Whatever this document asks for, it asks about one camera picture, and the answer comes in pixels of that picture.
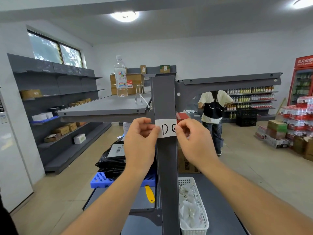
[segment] ceiling light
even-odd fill
[[[313,0],[297,0],[293,7],[295,9],[305,8],[313,5]]]
[[[114,14],[111,14],[111,16],[121,22],[131,22],[138,18],[139,12],[115,12]]]

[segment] tile floor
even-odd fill
[[[255,130],[223,124],[221,160],[313,218],[313,162],[289,149],[271,148],[253,136]],[[58,235],[75,220],[92,192],[95,163],[122,134],[121,126],[112,126],[61,174],[39,181],[30,201],[13,215],[19,234]]]

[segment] red refrigerator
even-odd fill
[[[297,58],[289,90],[288,106],[295,105],[299,96],[312,96],[313,55]]]

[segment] blue plastic pallet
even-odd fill
[[[54,120],[56,118],[58,118],[59,116],[53,116],[52,118],[50,119],[46,119],[46,120],[40,120],[40,121],[30,121],[31,124],[36,124],[36,123],[45,123],[45,122],[48,122],[48,121],[51,121],[51,120]]]
[[[107,188],[110,185],[112,185],[114,182],[113,179],[111,178],[106,178],[104,175],[104,172],[98,172],[95,177],[91,180],[90,182],[90,187],[92,189],[95,188]],[[144,178],[141,187],[145,187],[146,185],[148,186],[155,186],[156,185],[156,176],[155,174],[153,175],[146,175]]]

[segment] refrigerator door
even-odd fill
[[[6,112],[0,112],[0,190],[9,212],[33,193]]]
[[[291,90],[288,99],[288,105],[295,105],[300,96],[311,96],[313,68],[295,69]]]

